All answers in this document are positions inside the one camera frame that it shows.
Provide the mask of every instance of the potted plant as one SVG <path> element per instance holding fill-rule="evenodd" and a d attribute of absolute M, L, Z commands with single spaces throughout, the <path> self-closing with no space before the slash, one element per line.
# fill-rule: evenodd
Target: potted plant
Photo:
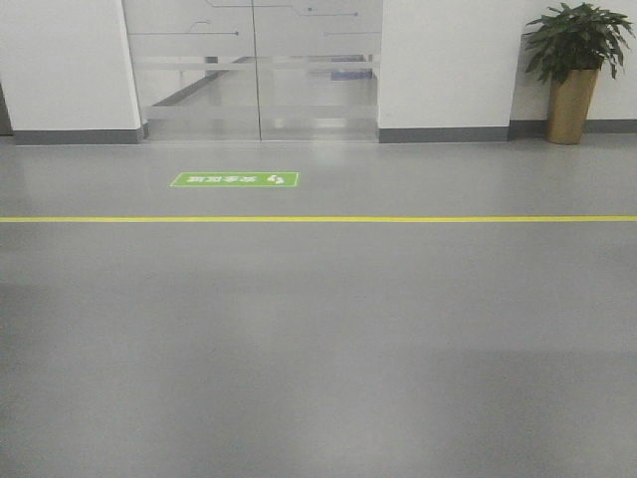
<path fill-rule="evenodd" d="M 589 3 L 570 8 L 548 8 L 528 25 L 541 24 L 527 33 L 527 50 L 537 50 L 527 73 L 540 70 L 539 80 L 551 79 L 546 139 L 577 144 L 584 131 L 588 108 L 599 70 L 608 62 L 612 78 L 624 66 L 622 46 L 628 48 L 622 29 L 635 37 L 626 15 L 602 10 Z"/>

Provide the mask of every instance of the green floor sign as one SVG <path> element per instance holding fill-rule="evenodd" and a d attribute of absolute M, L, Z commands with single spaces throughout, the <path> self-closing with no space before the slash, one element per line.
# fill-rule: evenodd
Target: green floor sign
<path fill-rule="evenodd" d="M 182 172 L 173 187 L 295 187 L 297 172 Z"/>

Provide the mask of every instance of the glass panel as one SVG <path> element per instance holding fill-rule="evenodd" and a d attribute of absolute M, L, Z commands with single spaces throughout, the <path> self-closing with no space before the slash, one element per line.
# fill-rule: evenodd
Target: glass panel
<path fill-rule="evenodd" d="M 371 139 L 382 0 L 255 0 L 263 139 Z"/>
<path fill-rule="evenodd" d="M 151 139 L 259 139 L 249 2 L 124 0 L 124 8 Z"/>

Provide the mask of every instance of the yellow floor stripe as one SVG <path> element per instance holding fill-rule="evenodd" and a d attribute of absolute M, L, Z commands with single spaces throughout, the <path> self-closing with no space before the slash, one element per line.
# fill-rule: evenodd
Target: yellow floor stripe
<path fill-rule="evenodd" d="M 637 222 L 637 216 L 43 216 L 0 217 L 0 223 L 555 223 Z"/>

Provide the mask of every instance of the gold planter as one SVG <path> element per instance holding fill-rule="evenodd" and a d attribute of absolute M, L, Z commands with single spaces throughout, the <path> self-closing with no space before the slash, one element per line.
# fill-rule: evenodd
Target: gold planter
<path fill-rule="evenodd" d="M 598 74 L 599 70 L 571 70 L 564 83 L 553 80 L 547 140 L 558 144 L 580 142 Z"/>

